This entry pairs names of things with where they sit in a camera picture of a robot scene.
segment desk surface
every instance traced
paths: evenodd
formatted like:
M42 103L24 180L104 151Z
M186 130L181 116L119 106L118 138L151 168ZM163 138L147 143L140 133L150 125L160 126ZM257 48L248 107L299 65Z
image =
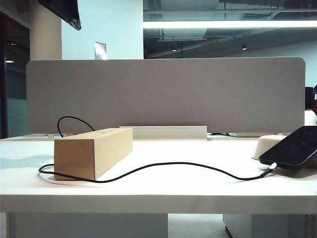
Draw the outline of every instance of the desk surface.
M170 161L202 163L240 177L266 166L251 159L256 140L135 141L133 152L100 179ZM238 181L216 171L170 165L95 184L54 181L38 168L53 162L53 141L0 141L1 211L46 213L317 213L317 171L282 169Z

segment television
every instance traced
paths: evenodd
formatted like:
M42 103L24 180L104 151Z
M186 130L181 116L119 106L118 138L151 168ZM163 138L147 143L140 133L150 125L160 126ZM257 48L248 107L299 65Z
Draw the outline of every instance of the television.
M76 30L81 29L77 0L38 0L55 15L66 21Z

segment ceiling light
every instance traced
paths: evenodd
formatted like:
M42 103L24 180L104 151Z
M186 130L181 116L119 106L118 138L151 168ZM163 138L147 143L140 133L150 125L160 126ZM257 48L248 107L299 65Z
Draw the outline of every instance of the ceiling light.
M286 28L317 27L317 21L144 21L143 28Z

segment phone screen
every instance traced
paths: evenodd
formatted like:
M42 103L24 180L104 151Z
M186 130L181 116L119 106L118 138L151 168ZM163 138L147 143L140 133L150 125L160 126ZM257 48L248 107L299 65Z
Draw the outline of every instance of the phone screen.
M260 162L300 166L316 152L317 126L303 126L260 155Z

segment cable connector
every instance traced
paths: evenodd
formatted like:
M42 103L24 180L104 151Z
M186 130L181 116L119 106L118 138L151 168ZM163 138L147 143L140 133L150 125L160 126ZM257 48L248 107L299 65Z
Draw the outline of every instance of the cable connector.
M270 165L269 169L274 170L277 167L277 163L273 163Z
M268 167L261 175L260 177L264 177L266 175L268 175L269 173L272 173L273 170L277 167L277 163L273 163L270 165L270 167Z

